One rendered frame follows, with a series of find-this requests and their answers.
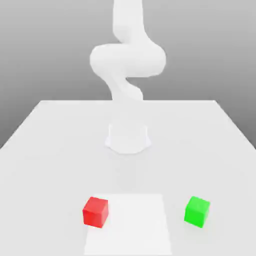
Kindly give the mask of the small red cube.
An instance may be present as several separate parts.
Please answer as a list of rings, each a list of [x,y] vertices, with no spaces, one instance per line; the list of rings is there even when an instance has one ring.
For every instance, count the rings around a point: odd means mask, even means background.
[[[85,225],[102,228],[109,215],[108,200],[91,196],[82,210],[82,215]]]

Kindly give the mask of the small green cube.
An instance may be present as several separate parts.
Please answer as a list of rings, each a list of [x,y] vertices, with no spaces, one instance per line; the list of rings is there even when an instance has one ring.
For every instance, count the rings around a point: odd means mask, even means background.
[[[196,227],[203,228],[209,215],[211,203],[202,198],[192,196],[186,205],[184,221]]]

